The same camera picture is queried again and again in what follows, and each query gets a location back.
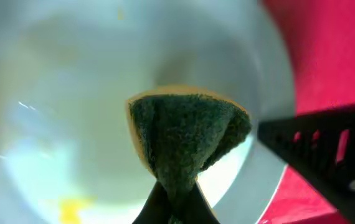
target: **white plate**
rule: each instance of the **white plate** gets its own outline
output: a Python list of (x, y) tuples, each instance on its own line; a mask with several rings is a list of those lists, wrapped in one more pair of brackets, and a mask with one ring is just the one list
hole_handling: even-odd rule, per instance
[(247, 141), (199, 182), (222, 223), (257, 221), (285, 166), (253, 141), (257, 123), (294, 110), (286, 53), (255, 1), (13, 1), (0, 5), (0, 223), (131, 223), (155, 179), (124, 101), (177, 83), (252, 115)]

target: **sponge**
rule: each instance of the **sponge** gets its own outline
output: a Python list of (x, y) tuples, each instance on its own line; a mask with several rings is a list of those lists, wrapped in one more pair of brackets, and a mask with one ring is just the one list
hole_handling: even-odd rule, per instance
[(249, 116), (233, 101), (186, 86), (142, 93), (126, 105), (136, 151), (168, 195), (170, 223), (180, 223), (198, 173), (245, 140)]

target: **red tablecloth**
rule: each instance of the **red tablecloth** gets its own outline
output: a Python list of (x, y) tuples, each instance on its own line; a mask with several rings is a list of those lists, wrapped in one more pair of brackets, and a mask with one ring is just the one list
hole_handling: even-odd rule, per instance
[[(355, 103), (355, 1), (264, 2), (288, 47), (297, 112)], [(335, 212), (295, 171), (288, 169), (260, 223), (346, 223)]]

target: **white bowl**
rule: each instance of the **white bowl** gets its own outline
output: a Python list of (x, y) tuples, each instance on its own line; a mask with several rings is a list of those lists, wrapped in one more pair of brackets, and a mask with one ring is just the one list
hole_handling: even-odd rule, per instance
[(260, 218), (285, 165), (257, 123), (292, 115), (294, 99), (256, 1), (0, 1), (0, 223), (131, 223), (155, 179), (124, 102), (183, 83), (251, 114), (252, 134), (199, 183), (222, 223)]

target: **green sponge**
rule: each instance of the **green sponge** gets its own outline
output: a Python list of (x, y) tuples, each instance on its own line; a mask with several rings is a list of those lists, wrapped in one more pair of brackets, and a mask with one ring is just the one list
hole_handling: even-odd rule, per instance
[[(249, 116), (236, 103), (194, 88), (164, 88), (128, 102), (136, 149), (179, 213), (208, 169), (250, 132)], [(170, 223), (179, 223), (172, 217)]]

